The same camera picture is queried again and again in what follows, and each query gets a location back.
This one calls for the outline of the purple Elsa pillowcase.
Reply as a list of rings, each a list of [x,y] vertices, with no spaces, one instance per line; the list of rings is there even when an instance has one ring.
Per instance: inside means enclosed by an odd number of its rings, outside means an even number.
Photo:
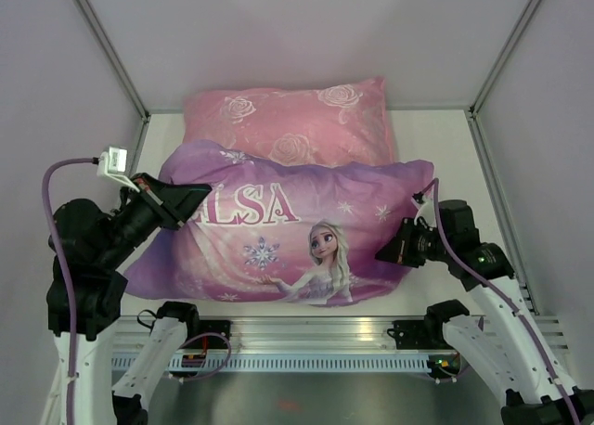
[[[130,295],[334,307],[387,295],[406,275],[376,254],[415,214],[412,197],[433,165],[284,166],[195,141],[176,149],[160,179],[212,191],[125,270]]]

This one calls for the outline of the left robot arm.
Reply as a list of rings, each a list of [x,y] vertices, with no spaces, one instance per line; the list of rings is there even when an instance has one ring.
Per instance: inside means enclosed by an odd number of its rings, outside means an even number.
[[[196,306],[165,303],[140,355],[112,383],[112,346],[128,284],[118,269],[154,231],[181,228],[211,191],[207,184],[174,185],[137,174],[113,214],[89,199],[50,213],[56,258],[46,302],[63,372],[62,423],[148,423],[150,399],[171,358],[200,341],[202,326]]]

